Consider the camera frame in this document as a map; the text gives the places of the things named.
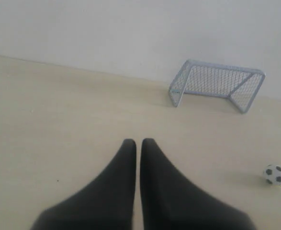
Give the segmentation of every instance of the miniature soccer ball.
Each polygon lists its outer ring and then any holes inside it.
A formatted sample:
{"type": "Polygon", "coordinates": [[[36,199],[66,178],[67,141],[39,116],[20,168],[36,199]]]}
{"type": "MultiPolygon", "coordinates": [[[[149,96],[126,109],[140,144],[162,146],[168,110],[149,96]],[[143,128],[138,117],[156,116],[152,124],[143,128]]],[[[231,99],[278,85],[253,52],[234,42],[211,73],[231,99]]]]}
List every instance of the miniature soccer ball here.
{"type": "Polygon", "coordinates": [[[268,165],[264,172],[266,182],[274,185],[281,185],[281,167],[278,165],[268,165]]]}

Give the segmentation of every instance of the white wall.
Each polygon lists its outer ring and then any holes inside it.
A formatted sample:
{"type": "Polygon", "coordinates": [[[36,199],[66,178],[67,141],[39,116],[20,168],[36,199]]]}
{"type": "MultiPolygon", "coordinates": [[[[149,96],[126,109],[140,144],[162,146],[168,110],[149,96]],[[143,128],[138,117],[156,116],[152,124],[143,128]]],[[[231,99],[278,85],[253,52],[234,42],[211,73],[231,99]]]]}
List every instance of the white wall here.
{"type": "Polygon", "coordinates": [[[0,0],[0,55],[161,81],[188,58],[239,65],[281,98],[281,1],[0,0]]]}

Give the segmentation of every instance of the black pentagon patch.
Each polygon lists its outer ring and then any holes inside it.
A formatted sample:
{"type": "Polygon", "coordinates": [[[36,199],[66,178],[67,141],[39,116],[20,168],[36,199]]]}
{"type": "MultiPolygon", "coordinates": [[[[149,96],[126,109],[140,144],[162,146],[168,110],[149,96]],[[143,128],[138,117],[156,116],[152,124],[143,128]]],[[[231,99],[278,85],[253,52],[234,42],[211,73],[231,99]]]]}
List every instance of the black pentagon patch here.
{"type": "Polygon", "coordinates": [[[276,166],[276,169],[281,172],[281,167],[280,166],[276,166]]]}
{"type": "Polygon", "coordinates": [[[277,182],[281,182],[281,176],[278,176],[278,177],[276,178],[276,181],[277,181],[277,182]]]}
{"type": "Polygon", "coordinates": [[[267,169],[267,170],[266,170],[266,174],[267,174],[267,175],[272,175],[272,170],[271,170],[271,169],[267,169]]]}

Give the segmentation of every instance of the soccer goal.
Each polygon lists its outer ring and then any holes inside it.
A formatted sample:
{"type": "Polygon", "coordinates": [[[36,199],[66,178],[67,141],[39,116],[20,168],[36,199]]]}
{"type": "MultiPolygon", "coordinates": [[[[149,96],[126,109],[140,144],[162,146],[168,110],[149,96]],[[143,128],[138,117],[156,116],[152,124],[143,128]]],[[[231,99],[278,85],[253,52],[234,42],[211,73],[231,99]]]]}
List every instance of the soccer goal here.
{"type": "Polygon", "coordinates": [[[187,60],[172,81],[169,96],[175,107],[184,93],[225,98],[246,113],[264,79],[265,73],[258,69],[187,60]]]}

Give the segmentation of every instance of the black and white ball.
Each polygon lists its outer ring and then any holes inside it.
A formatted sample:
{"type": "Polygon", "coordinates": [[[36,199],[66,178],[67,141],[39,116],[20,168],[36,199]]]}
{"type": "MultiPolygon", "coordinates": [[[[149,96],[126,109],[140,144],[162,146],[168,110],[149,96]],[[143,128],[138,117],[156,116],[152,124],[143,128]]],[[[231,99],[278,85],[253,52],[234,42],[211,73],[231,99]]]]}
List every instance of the black and white ball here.
{"type": "Polygon", "coordinates": [[[281,166],[270,164],[265,168],[263,174],[267,183],[281,185],[281,166]]]}

